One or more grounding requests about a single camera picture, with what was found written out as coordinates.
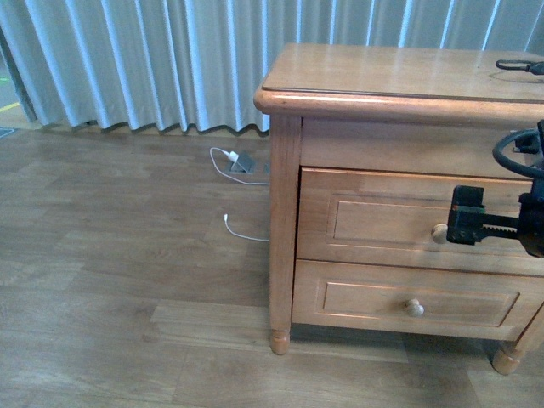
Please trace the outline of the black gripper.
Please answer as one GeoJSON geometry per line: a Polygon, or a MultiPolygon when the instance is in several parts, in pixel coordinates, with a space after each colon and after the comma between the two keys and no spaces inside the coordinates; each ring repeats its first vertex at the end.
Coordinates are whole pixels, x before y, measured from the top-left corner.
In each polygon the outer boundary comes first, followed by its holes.
{"type": "Polygon", "coordinates": [[[453,190],[447,222],[448,242],[474,246],[487,237],[519,240],[525,251],[543,257],[543,181],[534,180],[529,193],[523,193],[518,220],[488,214],[483,204],[484,189],[458,185],[453,190]]]}

